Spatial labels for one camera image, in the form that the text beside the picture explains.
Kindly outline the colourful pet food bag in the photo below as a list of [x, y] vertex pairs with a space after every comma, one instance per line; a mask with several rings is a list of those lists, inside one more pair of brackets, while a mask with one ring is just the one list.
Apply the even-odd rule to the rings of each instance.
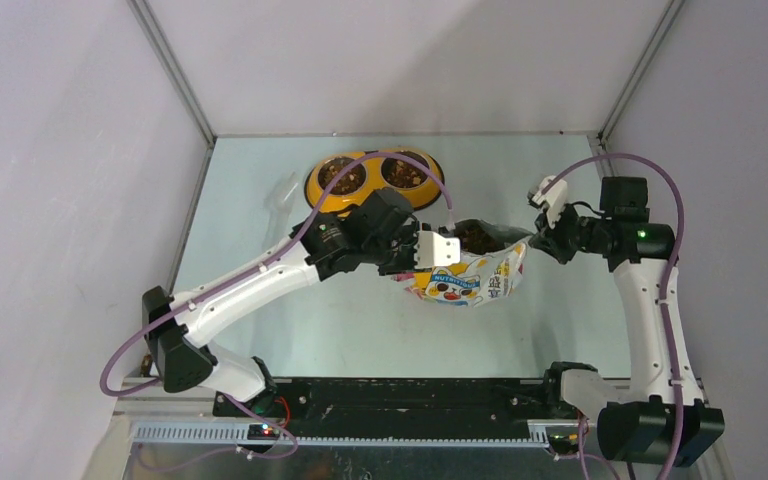
[[391, 277], [419, 299], [443, 305], [477, 307], [509, 297], [523, 279], [533, 233], [479, 219], [455, 224], [461, 261], [429, 272]]

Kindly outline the clear plastic scoop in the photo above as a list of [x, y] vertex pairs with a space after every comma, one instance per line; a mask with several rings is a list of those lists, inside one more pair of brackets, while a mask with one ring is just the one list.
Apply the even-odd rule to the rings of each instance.
[[293, 210], [295, 198], [299, 189], [299, 178], [296, 172], [291, 172], [280, 179], [266, 199], [270, 225], [279, 233], [283, 232]]

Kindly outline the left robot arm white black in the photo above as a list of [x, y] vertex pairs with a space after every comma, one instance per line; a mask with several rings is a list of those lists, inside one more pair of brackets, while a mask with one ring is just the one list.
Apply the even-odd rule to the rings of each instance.
[[362, 264], [384, 275], [412, 269], [419, 231], [413, 213], [401, 193], [378, 189], [345, 215], [312, 212], [259, 259], [203, 286], [173, 296], [160, 287], [146, 292], [146, 316], [158, 326], [145, 339], [164, 391], [204, 387], [252, 416], [271, 412], [276, 387], [264, 361], [218, 346], [218, 334], [284, 295]]

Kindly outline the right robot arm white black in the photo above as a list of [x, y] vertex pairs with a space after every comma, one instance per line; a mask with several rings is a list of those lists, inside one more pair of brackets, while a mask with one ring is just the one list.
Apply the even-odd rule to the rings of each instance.
[[541, 392], [545, 411], [578, 410], [596, 424], [602, 455], [612, 461], [687, 468], [724, 433], [721, 410], [707, 405], [687, 355], [677, 305], [676, 235], [649, 220], [643, 178], [606, 177], [594, 216], [568, 202], [568, 185], [544, 178], [529, 194], [538, 209], [531, 247], [560, 264], [577, 253], [607, 262], [623, 306], [631, 361], [620, 389], [584, 363], [555, 361]]

